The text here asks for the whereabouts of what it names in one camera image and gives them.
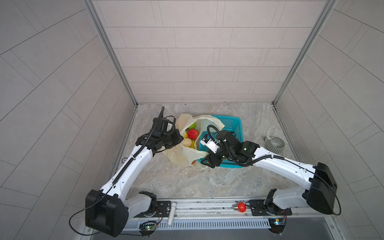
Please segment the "red apple toy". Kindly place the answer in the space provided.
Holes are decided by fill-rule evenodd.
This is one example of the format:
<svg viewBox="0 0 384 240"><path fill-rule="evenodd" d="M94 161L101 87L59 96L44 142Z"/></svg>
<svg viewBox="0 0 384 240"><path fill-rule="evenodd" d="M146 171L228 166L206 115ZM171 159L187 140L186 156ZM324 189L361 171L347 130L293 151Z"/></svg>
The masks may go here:
<svg viewBox="0 0 384 240"><path fill-rule="evenodd" d="M191 129L188 132L188 138L191 140L196 140L199 134L200 134L199 131L197 131L196 129Z"/></svg>

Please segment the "green bumpy fruit toy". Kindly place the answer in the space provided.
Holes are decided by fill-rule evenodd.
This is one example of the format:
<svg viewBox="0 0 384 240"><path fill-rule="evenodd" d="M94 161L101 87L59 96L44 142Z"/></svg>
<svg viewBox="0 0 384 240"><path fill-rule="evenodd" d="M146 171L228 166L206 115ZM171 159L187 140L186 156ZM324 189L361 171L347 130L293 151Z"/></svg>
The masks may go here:
<svg viewBox="0 0 384 240"><path fill-rule="evenodd" d="M192 130L192 129L195 129L197 126L196 123L193 123L191 126L188 127L188 130Z"/></svg>

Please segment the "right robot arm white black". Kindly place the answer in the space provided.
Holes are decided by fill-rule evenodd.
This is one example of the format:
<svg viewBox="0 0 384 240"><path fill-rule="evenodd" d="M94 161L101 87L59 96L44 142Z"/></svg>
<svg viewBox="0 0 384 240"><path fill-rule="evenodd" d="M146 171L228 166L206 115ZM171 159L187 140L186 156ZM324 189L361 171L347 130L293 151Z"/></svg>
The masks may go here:
<svg viewBox="0 0 384 240"><path fill-rule="evenodd" d="M335 205L340 204L336 195L337 183L325 164L314 166L287 159L256 143L240 142L228 131L207 133L200 143L208 148L209 153L201 160L202 165L215 168L228 160L242 168L267 169L298 184L292 189L270 190L260 207L270 215L282 215L291 208L299 207L310 207L319 213L333 215Z"/></svg>

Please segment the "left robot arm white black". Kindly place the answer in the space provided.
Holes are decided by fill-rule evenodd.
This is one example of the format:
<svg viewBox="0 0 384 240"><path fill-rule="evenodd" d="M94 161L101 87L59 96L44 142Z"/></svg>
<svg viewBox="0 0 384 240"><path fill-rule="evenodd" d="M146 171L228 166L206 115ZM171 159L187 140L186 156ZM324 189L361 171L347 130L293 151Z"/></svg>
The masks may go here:
<svg viewBox="0 0 384 240"><path fill-rule="evenodd" d="M127 221L137 215L152 216L157 212L155 194L141 191L125 203L126 196L145 165L161 150L183 141L173 116L154 118L149 133L140 136L127 161L101 187L91 190L85 199L85 225L101 233L117 237Z"/></svg>

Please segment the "teal plastic basket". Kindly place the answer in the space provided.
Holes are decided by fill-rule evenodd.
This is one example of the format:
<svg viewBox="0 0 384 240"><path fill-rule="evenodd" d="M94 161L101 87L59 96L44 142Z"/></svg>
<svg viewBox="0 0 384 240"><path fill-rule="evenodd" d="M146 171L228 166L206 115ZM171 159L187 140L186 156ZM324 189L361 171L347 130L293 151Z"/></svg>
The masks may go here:
<svg viewBox="0 0 384 240"><path fill-rule="evenodd" d="M222 116L222 115L213 115L213 117L219 119L225 125L223 127L223 131L231 132L232 135L240 142L244 141L242 120L240 118L231 117L231 116ZM208 135L207 127L201 127L201 136L197 140L198 150L203 152L209 152L209 149L200 143L200 141L203 139L205 135ZM223 160L220 165L220 168L238 169L240 168L240 166L236 165L231 161Z"/></svg>

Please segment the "red emergency stop button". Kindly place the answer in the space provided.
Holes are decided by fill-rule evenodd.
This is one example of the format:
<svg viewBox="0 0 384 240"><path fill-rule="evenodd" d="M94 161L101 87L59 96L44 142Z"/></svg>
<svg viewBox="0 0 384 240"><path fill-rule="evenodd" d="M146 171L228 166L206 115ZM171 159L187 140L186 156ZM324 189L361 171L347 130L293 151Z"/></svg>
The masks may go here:
<svg viewBox="0 0 384 240"><path fill-rule="evenodd" d="M238 202L232 206L234 211L245 213L247 211L247 205L243 202Z"/></svg>

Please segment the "right circuit board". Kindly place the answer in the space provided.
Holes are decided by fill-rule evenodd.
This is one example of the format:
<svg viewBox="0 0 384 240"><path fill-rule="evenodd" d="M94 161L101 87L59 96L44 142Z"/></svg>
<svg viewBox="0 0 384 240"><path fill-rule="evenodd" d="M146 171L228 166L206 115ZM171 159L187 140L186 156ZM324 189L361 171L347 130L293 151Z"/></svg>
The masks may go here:
<svg viewBox="0 0 384 240"><path fill-rule="evenodd" d="M268 219L270 229L273 234L282 234L286 227L286 221L283 219Z"/></svg>

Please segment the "circuit board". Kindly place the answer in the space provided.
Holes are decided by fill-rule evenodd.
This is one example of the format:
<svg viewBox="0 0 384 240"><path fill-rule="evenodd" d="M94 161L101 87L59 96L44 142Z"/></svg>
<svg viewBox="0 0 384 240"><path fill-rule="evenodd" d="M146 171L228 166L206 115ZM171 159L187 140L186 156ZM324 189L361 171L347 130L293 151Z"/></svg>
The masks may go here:
<svg viewBox="0 0 384 240"><path fill-rule="evenodd" d="M156 221L147 221L139 225L139 233L142 236L150 236L157 229L158 223Z"/></svg>
<svg viewBox="0 0 384 240"><path fill-rule="evenodd" d="M283 219L268 219L270 229L273 234L282 234L286 227L286 221Z"/></svg>

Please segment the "left circuit board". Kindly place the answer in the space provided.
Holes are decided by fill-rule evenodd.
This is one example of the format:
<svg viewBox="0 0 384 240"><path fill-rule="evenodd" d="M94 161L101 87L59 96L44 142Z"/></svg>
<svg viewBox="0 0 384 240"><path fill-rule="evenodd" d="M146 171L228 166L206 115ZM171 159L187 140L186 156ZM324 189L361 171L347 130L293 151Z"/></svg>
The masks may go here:
<svg viewBox="0 0 384 240"><path fill-rule="evenodd" d="M139 225L139 233L142 236L150 236L157 229L158 223L156 221L147 221Z"/></svg>

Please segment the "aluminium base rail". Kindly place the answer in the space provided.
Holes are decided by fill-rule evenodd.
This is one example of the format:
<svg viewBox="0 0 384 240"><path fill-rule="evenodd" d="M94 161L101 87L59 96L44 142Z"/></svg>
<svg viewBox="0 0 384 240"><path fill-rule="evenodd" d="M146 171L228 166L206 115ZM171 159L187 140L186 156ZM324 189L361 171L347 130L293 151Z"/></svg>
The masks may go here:
<svg viewBox="0 0 384 240"><path fill-rule="evenodd" d="M291 208L291 211L280 212L278 215L267 213L262 206L264 197L225 197L225 198L170 198L157 199L157 202L176 202L175 220L187 219L246 219L246 218L326 218L309 207ZM232 206L238 202L247 205L247 211L234 211Z"/></svg>

